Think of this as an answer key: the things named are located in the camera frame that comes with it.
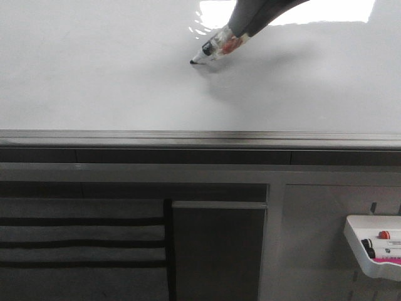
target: cabinet door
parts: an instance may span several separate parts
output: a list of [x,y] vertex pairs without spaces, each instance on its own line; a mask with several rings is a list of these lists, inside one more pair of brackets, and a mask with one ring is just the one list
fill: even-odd
[[265,209],[174,208],[178,301],[256,301]]

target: marker holder tray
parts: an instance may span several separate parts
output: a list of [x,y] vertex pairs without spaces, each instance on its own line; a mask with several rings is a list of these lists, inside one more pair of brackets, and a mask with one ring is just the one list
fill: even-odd
[[376,239],[382,230],[400,231],[401,216],[349,215],[346,217],[344,235],[366,276],[401,281],[401,265],[373,261],[362,245],[363,239]]

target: white whiteboard surface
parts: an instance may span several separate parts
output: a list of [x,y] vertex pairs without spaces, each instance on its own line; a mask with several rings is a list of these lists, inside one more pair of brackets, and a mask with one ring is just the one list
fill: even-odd
[[0,129],[401,133],[401,1],[207,66],[199,0],[2,0]]

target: white plastic tray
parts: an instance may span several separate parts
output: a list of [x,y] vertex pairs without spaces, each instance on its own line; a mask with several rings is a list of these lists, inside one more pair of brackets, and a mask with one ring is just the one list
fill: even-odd
[[349,215],[346,218],[344,234],[351,246],[362,271],[372,278],[401,281],[401,265],[375,262],[370,259],[361,240],[375,238],[382,230],[400,230],[401,216]]

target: red marker cap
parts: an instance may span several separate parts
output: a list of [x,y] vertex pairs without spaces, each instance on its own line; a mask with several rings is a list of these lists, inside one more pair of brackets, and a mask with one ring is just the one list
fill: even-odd
[[380,231],[378,233],[378,237],[382,240],[389,240],[390,239],[390,232],[388,231]]

